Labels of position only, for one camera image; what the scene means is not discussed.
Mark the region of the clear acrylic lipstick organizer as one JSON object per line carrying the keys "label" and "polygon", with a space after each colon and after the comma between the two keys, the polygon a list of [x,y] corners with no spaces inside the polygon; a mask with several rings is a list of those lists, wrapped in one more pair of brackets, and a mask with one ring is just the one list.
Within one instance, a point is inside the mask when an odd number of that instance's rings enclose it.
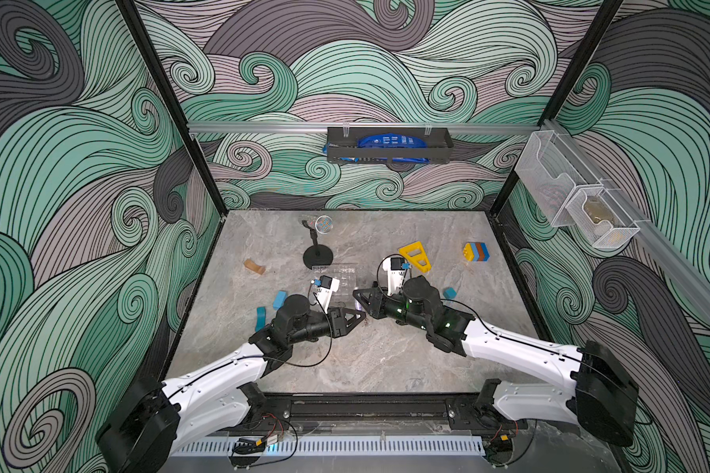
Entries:
{"label": "clear acrylic lipstick organizer", "polygon": [[329,266],[314,266],[312,271],[316,276],[329,276],[339,280],[335,297],[347,298],[357,288],[357,266],[354,263],[335,263]]}

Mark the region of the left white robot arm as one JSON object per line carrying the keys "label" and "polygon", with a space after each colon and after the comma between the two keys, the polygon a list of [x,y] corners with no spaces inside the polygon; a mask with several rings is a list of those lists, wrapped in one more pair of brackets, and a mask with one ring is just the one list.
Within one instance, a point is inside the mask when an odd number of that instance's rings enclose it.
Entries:
{"label": "left white robot arm", "polygon": [[289,364],[295,344],[346,336],[366,317],[348,307],[323,311],[293,295],[227,356],[177,378],[132,382],[96,434],[108,470],[157,472],[185,445],[240,425],[262,402],[258,380]]}

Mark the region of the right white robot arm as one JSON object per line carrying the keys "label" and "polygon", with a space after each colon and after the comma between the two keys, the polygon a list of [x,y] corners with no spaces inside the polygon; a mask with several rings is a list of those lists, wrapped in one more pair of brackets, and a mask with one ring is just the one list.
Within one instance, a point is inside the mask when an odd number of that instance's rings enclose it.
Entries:
{"label": "right white robot arm", "polygon": [[423,276],[406,280],[394,295],[374,287],[356,290],[353,297],[375,319],[423,330],[442,352],[536,378],[533,384],[489,380],[479,394],[481,409],[509,421],[578,425],[617,447],[633,444],[639,387],[607,346],[557,344],[496,327],[469,305],[443,299]]}

